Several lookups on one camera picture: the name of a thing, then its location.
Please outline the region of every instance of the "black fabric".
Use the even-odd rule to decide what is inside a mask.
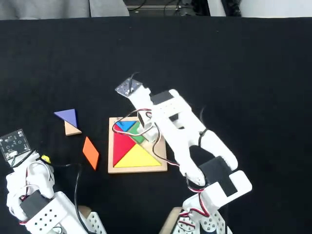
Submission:
[[[0,136],[22,128],[53,163],[82,161],[79,203],[99,213],[108,234],[156,234],[192,195],[176,167],[107,173],[108,118],[133,110],[114,89],[134,71],[153,93],[178,90],[197,115],[207,105],[204,122],[253,184],[229,205],[233,233],[309,233],[312,19],[69,19],[0,28]],[[83,134],[66,137],[53,112],[71,108]],[[96,172],[82,155],[85,136],[100,152]],[[1,233],[27,233],[5,205],[10,168],[1,160]],[[70,199],[76,175],[55,168]]]

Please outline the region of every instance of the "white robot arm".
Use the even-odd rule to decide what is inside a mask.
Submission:
[[[131,77],[118,86],[116,91],[128,98],[136,109],[150,109],[151,118],[139,111],[142,125],[139,130],[143,132],[151,125],[155,126],[144,134],[150,142],[155,141],[157,131],[161,132],[175,154],[181,174],[196,185],[204,186],[198,191],[209,213],[215,213],[220,207],[252,189],[242,171],[232,173],[238,167],[234,154],[214,132],[206,129],[176,90],[150,96],[151,91]],[[197,167],[190,156],[189,147],[193,145],[200,146],[216,158]],[[201,207],[197,194],[183,203],[184,210],[188,212],[192,208]],[[189,217],[195,222],[202,218],[197,214],[189,214]]]
[[[7,206],[32,234],[93,234],[106,231],[96,212],[78,219],[75,205],[62,193],[54,193],[53,167],[47,156],[35,150],[8,160],[14,172],[7,175]]]

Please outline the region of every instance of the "purple triangle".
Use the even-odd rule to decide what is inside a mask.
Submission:
[[[54,112],[54,114],[60,117],[61,119],[63,119],[64,121],[70,123],[74,127],[77,127],[75,109],[70,109],[66,111],[57,111],[57,112]]]

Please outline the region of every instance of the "cable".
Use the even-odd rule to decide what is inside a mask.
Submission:
[[[147,2],[147,0],[144,0],[140,6],[138,6],[137,8],[134,8],[134,9],[128,9],[128,11],[136,11],[136,10],[140,9],[142,6],[144,6],[146,2]]]
[[[127,136],[132,136],[132,137],[138,137],[138,136],[141,136],[141,135],[147,133],[149,130],[151,130],[151,129],[154,127],[153,125],[151,125],[147,130],[145,130],[144,132],[139,133],[139,134],[132,134],[132,133],[128,133],[128,132],[122,132],[122,131],[118,131],[118,130],[116,130],[116,129],[114,128],[114,126],[115,126],[118,122],[122,121],[124,118],[126,118],[126,117],[132,115],[133,113],[139,112],[139,111],[151,111],[151,109],[142,108],[142,109],[137,109],[137,110],[134,110],[134,111],[130,112],[130,113],[127,114],[125,117],[122,117],[121,119],[117,120],[117,121],[113,124],[113,126],[112,126],[112,131],[113,131],[114,133],[119,133],[119,134],[123,134],[123,135],[127,135]]]
[[[188,223],[188,222],[185,222],[185,221],[179,221],[178,223],[183,223],[183,224],[186,224],[188,226],[191,226],[191,227],[195,228],[195,225],[193,225],[191,223]]]
[[[94,232],[89,231],[87,226],[84,224],[84,222],[81,219],[81,216],[80,216],[80,213],[79,213],[79,209],[78,209],[77,191],[78,191],[79,179],[80,179],[80,176],[81,176],[81,173],[82,173],[82,165],[80,163],[70,163],[70,164],[65,164],[65,165],[56,165],[56,164],[49,163],[49,162],[43,160],[42,158],[40,158],[40,160],[42,162],[44,162],[45,164],[48,164],[49,166],[52,166],[52,167],[70,167],[70,166],[78,166],[79,167],[79,171],[78,171],[77,178],[76,178],[76,183],[75,183],[75,191],[74,191],[74,205],[75,205],[76,215],[78,217],[78,220],[79,220],[80,224],[85,229],[85,231],[88,234],[95,234]]]
[[[176,1],[176,0],[170,0],[169,2],[166,3],[166,5],[164,6],[164,16],[166,16],[166,7],[167,7],[170,3],[174,2],[174,1]]]
[[[202,108],[201,108],[201,110],[200,110],[200,113],[199,113],[199,120],[200,120],[200,122],[202,123],[202,124],[204,124],[205,125],[205,123],[204,123],[204,120],[203,120],[203,113],[204,113],[204,110],[206,109],[206,106],[203,106]]]
[[[201,139],[205,135],[205,133],[208,131],[208,128],[206,128],[204,131],[199,132],[199,138],[198,138],[198,146],[201,148]]]
[[[34,151],[36,151],[36,149],[32,149],[32,151],[30,151],[29,154],[25,156],[25,158],[23,158],[20,162],[18,162],[17,164],[15,164],[14,166],[11,166],[11,167],[16,168],[16,167],[20,166],[27,158],[29,158],[30,155],[33,154]]]
[[[16,155],[14,156],[12,162],[11,162],[11,167],[13,167],[14,163],[15,163],[15,159],[16,159]]]
[[[157,140],[155,141],[155,143],[154,143],[154,145],[153,145],[153,147],[152,147],[152,151],[153,151],[154,155],[156,155],[156,156],[159,157],[160,159],[166,161],[166,162],[167,162],[168,164],[170,164],[170,165],[180,167],[180,164],[178,164],[177,162],[172,162],[172,161],[170,161],[170,160],[168,160],[168,159],[166,159],[166,158],[163,158],[163,157],[159,156],[158,154],[156,154],[156,152],[155,152],[155,147],[156,147],[156,145],[160,142],[161,133],[160,133],[160,130],[159,130],[159,128],[158,128],[158,126],[157,126],[156,123],[155,123],[155,126],[156,126],[156,128],[157,128],[157,130],[158,130],[158,136],[157,136]]]
[[[206,215],[207,217],[209,217],[210,214],[208,213],[208,211],[207,211],[207,209],[206,209],[206,207],[205,207],[205,205],[204,205],[202,199],[200,198],[200,195],[201,195],[201,193],[198,193],[198,199],[199,199],[200,207],[202,208],[202,210],[203,210],[203,212],[205,213],[205,215]]]
[[[186,179],[186,184],[187,184],[188,189],[191,190],[194,193],[201,193],[207,187],[207,184],[205,184],[205,186],[200,187],[198,189],[191,187],[190,183],[189,183],[189,178],[187,177],[186,173],[185,173],[185,179]]]
[[[186,230],[185,228],[182,227],[183,224],[195,228],[195,225],[193,225],[193,224],[191,224],[191,223],[184,222],[184,221],[178,221],[178,227],[179,227],[180,229],[182,229],[183,231],[185,231],[185,232],[193,232],[193,231],[194,231],[194,230],[191,230],[190,228],[189,228],[189,230]]]
[[[130,80],[129,80],[129,95],[132,93],[132,81],[133,81],[133,77],[136,75],[136,74],[139,74],[139,72],[133,72],[131,77],[130,77]]]
[[[62,234],[62,233],[63,233],[63,228],[62,228],[62,227],[54,227],[54,228],[60,228],[60,233],[59,233],[59,234]]]

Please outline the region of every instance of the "black wire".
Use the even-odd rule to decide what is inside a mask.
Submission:
[[[144,6],[146,2],[147,2],[147,0],[144,0],[140,6],[138,6],[137,8],[134,8],[134,9],[128,9],[128,11],[136,11],[136,10],[140,9],[142,6]]]
[[[164,6],[164,16],[166,16],[166,7],[167,7],[170,3],[174,2],[174,1],[176,1],[176,0],[170,0],[169,2],[166,3],[166,5]]]
[[[201,139],[205,135],[205,133],[208,131],[208,128],[206,128],[203,132],[199,133],[199,138],[198,138],[198,146],[201,148]]]
[[[20,166],[27,158],[29,158],[30,155],[33,154],[34,151],[36,151],[36,149],[31,150],[29,152],[29,154],[25,156],[25,158],[23,158],[20,162],[18,162],[17,164],[15,164],[14,166],[11,166],[11,167],[16,168],[16,167]]]
[[[82,165],[80,163],[70,163],[70,164],[65,164],[65,165],[57,165],[57,164],[49,163],[49,162],[43,160],[42,158],[40,158],[40,160],[42,162],[44,162],[45,164],[48,164],[49,166],[52,166],[52,167],[70,167],[70,166],[78,166],[79,167],[79,171],[78,171],[77,178],[76,178],[76,183],[75,183],[75,192],[74,192],[74,205],[75,205],[76,215],[77,215],[77,217],[79,219],[79,222],[81,223],[82,227],[85,229],[85,231],[88,234],[95,234],[95,233],[89,231],[89,229],[86,227],[86,225],[84,224],[84,222],[81,219],[81,216],[80,216],[80,213],[79,213],[79,209],[78,209],[77,191],[78,191],[79,179],[80,179],[80,176],[81,176],[81,173],[82,173]]]
[[[206,106],[203,106],[202,108],[201,108],[201,110],[200,110],[200,113],[199,113],[199,120],[200,120],[200,122],[202,123],[202,124],[204,124],[205,125],[205,123],[204,123],[204,120],[203,120],[203,113],[204,113],[204,110],[206,109]]]
[[[129,94],[132,93],[132,81],[133,81],[133,77],[136,75],[136,74],[139,74],[139,72],[133,72],[131,77],[130,77],[130,80],[129,80]]]
[[[54,227],[54,228],[60,228],[60,234],[63,233],[63,228],[62,227]]]

